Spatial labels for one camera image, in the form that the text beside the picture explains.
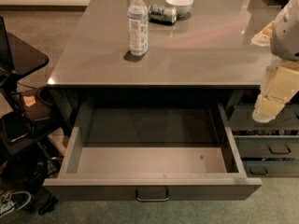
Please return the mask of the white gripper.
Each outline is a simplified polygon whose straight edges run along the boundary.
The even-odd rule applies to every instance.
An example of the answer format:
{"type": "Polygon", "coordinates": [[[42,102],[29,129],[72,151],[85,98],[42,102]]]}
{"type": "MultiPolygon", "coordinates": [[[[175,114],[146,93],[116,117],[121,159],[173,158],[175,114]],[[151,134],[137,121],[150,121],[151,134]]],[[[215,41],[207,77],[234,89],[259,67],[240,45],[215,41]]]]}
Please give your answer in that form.
{"type": "Polygon", "coordinates": [[[290,0],[252,39],[251,44],[268,47],[283,60],[265,69],[255,110],[275,117],[299,92],[299,0],[290,0]]]}

